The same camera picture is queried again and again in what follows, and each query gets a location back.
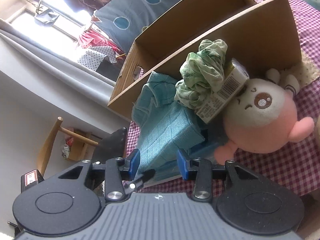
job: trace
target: red label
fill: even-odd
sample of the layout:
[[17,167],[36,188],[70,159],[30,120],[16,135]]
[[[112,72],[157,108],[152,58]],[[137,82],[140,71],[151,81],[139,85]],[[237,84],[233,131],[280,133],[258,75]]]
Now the red label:
[[31,184],[32,182],[34,182],[36,180],[38,180],[36,170],[31,171],[31,172],[24,175],[24,181],[25,181],[26,186],[28,186],[29,184]]

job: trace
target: curtain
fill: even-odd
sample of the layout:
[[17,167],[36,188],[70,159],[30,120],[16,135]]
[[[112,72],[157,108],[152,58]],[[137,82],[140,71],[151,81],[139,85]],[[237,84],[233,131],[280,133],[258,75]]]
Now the curtain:
[[15,30],[0,19],[0,39],[19,53],[98,104],[107,107],[115,82],[77,62],[58,55]]

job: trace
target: pink stuffed toy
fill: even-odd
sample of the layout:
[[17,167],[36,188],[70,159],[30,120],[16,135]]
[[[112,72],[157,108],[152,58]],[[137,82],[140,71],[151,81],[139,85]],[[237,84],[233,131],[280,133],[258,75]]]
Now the pink stuffed toy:
[[271,153],[287,142],[299,142],[314,129],[311,117],[297,118],[292,100],[300,86],[293,75],[278,86],[280,74],[275,69],[266,73],[268,81],[250,79],[241,92],[224,109],[223,125],[229,141],[218,147],[214,157],[219,164],[232,160],[240,148],[252,153]]

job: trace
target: chair leg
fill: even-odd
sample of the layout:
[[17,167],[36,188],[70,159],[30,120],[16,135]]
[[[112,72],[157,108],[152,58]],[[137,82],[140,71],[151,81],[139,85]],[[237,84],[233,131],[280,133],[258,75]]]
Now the chair leg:
[[37,165],[37,169],[39,170],[42,176],[44,175],[45,169],[47,168],[53,143],[60,129],[60,125],[62,124],[62,121],[63,121],[62,117],[57,118],[49,135],[47,136],[47,139],[45,140],[44,144],[42,145],[38,153],[36,165]]

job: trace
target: small product box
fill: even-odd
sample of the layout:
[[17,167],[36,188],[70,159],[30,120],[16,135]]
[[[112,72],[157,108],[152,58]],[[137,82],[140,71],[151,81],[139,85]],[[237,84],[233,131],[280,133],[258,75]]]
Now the small product box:
[[217,116],[249,79],[246,69],[234,58],[226,65],[224,76],[225,80],[223,81],[221,89],[217,92],[212,91],[211,95],[196,111],[196,114],[205,123],[209,123]]

